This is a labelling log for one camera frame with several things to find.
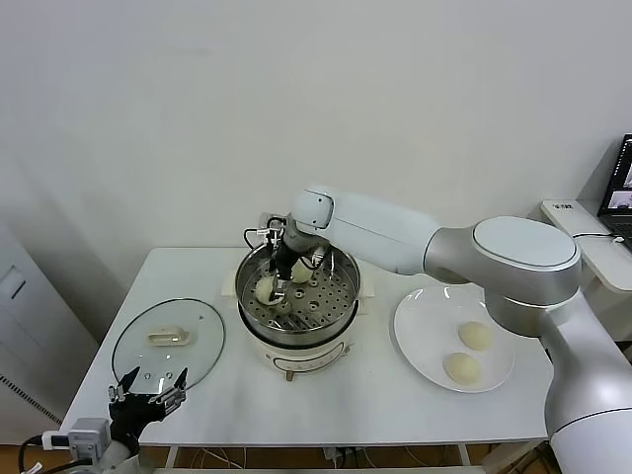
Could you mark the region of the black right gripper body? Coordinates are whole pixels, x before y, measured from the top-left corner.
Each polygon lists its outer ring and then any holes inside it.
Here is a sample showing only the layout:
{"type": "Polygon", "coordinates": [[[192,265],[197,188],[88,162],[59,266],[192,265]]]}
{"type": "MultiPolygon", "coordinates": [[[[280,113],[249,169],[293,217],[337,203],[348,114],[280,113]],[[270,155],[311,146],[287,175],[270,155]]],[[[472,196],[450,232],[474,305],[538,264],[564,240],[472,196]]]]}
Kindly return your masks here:
{"type": "Polygon", "coordinates": [[[292,268],[299,260],[299,254],[286,245],[279,245],[274,255],[277,277],[281,280],[290,281],[292,278],[292,268]]]}

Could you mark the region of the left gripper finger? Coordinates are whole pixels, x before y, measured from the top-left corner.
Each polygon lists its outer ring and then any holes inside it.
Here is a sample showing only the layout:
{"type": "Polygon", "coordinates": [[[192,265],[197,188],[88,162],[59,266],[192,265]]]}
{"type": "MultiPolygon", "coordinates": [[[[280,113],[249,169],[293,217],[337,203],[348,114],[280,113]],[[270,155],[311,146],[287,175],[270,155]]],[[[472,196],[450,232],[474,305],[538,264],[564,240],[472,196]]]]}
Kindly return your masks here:
{"type": "Polygon", "coordinates": [[[161,409],[164,413],[173,413],[177,410],[187,398],[188,371],[189,369],[185,367],[174,384],[170,388],[163,390],[160,394],[153,396],[150,399],[150,404],[161,409]]]}
{"type": "Polygon", "coordinates": [[[108,389],[109,399],[111,401],[123,401],[125,396],[129,393],[129,389],[135,381],[140,367],[135,367],[132,371],[126,373],[117,386],[111,385],[108,389]]]}

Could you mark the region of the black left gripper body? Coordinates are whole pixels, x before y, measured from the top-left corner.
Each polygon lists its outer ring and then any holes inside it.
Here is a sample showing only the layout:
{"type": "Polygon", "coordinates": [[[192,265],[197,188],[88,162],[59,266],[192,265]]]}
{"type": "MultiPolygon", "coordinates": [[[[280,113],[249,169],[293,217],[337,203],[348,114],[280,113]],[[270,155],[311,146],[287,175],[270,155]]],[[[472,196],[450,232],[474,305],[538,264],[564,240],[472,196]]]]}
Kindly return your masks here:
{"type": "Polygon", "coordinates": [[[162,422],[166,417],[164,395],[127,393],[110,397],[110,433],[114,441],[138,444],[144,429],[151,423],[162,422]]]}

